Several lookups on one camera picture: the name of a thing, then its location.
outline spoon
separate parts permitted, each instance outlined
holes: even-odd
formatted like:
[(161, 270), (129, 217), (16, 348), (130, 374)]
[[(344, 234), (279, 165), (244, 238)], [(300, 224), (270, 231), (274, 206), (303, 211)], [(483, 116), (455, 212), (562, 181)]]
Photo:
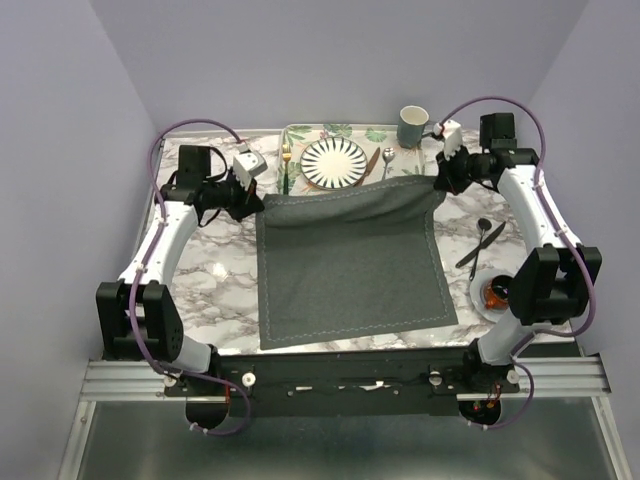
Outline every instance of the spoon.
[[(487, 218), (482, 217), (480, 220), (478, 220), (476, 227), (480, 232), (480, 243), (478, 243), (478, 246), (480, 246), (482, 244), (482, 240), (484, 239), (484, 234), (491, 230), (491, 221), (489, 221), (489, 219)], [(473, 259), (473, 267), (471, 267), (471, 275), (469, 275), (469, 280), (473, 280), (476, 276), (476, 268), (478, 267), (479, 256), (480, 249), (478, 248), (478, 253), (476, 253), (476, 256)]]
[(387, 178), (387, 167), (391, 163), (391, 160), (393, 160), (394, 158), (396, 158), (396, 151), (393, 148), (387, 147), (383, 150), (382, 152), (382, 160), (384, 160), (384, 173), (382, 174), (383, 180)]

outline marble table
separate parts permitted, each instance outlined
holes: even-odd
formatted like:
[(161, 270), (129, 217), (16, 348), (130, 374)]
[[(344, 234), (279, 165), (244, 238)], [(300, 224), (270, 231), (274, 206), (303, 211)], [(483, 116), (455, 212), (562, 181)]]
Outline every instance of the marble table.
[[(276, 193), (280, 132), (243, 131), (252, 149), (267, 160), (269, 169), (259, 178), (258, 194)], [(465, 145), (477, 149), (477, 131), (464, 133)], [(230, 162), (237, 152), (234, 141), (222, 132), (178, 132), (167, 136), (161, 152), (158, 182), (165, 183), (177, 169), (181, 144), (218, 147)], [(437, 172), (437, 143), (423, 146), (427, 174)], [(218, 170), (213, 166), (213, 173)], [(376, 169), (383, 168), (379, 162)], [(447, 327), (359, 337), (333, 342), (299, 345), (267, 350), (268, 353), (353, 351), (372, 349), (445, 347), (468, 345), (482, 336), (491, 323), (474, 309), (468, 295), (471, 263), (455, 268), (465, 254), (477, 245), (477, 219), (491, 220), (494, 226), (507, 222), (505, 231), (488, 249), (483, 250), (478, 269), (498, 268), (515, 273), (526, 258), (525, 246), (513, 214), (504, 199), (478, 185), (463, 195), (447, 195), (436, 210), (435, 236), (445, 276), (458, 317), (458, 324)], [(187, 242), (178, 263), (171, 294), (184, 322), (185, 333), (195, 340), (216, 345), (222, 354), (254, 354), (260, 350), (258, 334), (258, 285), (254, 218), (242, 223), (225, 212)], [(566, 331), (568, 325), (558, 327)], [(567, 341), (543, 335), (538, 342)]]

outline striped plate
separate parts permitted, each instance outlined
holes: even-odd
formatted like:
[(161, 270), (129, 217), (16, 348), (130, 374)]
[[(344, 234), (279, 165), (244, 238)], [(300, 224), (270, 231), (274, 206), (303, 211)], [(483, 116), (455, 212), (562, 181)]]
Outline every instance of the striped plate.
[(300, 156), (300, 169), (318, 188), (351, 187), (364, 175), (367, 157), (356, 143), (343, 137), (322, 138), (309, 144)]

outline floral tray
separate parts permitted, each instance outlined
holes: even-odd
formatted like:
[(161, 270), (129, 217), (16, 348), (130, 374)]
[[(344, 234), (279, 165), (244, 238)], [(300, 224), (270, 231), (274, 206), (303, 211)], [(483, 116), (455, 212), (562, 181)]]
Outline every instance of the floral tray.
[[(436, 175), (437, 167), (435, 161), (425, 160), (425, 150), (430, 142), (437, 148), (438, 144), (434, 140), (424, 139), (423, 145), (405, 149), (398, 145), (396, 139), (395, 125), (356, 125), (344, 123), (325, 123), (323, 125), (289, 125), (282, 131), (280, 138), (280, 164), (278, 166), (278, 193), (282, 193), (284, 180), (284, 164), (282, 162), (282, 144), (287, 142), (291, 145), (291, 161), (289, 162), (289, 195), (315, 195), (327, 193), (307, 182), (307, 179), (300, 172), (300, 155), (303, 150), (312, 142), (329, 136), (339, 136), (349, 138), (364, 150), (367, 158), (371, 158), (378, 147), (384, 150), (393, 147), (396, 157), (389, 163), (387, 168), (387, 178), (399, 177), (403, 175)], [(376, 163), (371, 174), (365, 179), (364, 184), (379, 182), (384, 173), (385, 164), (382, 154)]]

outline gray placemat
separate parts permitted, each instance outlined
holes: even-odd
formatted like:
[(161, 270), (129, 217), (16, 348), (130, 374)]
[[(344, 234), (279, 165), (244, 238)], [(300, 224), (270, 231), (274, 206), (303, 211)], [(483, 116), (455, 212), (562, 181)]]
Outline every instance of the gray placemat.
[(456, 324), (433, 235), (445, 194), (433, 182), (267, 195), (256, 218), (260, 347)]

